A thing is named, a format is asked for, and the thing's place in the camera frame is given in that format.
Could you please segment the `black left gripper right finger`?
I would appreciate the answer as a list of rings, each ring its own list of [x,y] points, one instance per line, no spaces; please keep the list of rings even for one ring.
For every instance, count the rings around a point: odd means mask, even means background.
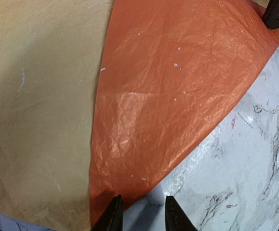
[[[165,200],[165,229],[166,231],[197,231],[173,196],[167,196]]]

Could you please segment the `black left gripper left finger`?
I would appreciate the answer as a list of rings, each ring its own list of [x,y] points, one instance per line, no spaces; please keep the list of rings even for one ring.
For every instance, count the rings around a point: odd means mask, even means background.
[[[93,231],[123,231],[123,211],[122,196],[119,194],[106,207]]]

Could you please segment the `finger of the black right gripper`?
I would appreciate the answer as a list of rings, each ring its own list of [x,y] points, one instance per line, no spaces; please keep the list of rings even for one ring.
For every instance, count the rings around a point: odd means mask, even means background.
[[[279,29],[279,0],[270,0],[262,20],[267,28]]]

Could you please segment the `brown orange wrapping paper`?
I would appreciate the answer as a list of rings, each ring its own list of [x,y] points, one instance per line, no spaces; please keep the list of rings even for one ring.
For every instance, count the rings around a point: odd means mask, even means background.
[[[263,1],[0,0],[0,231],[279,230],[279,29]]]

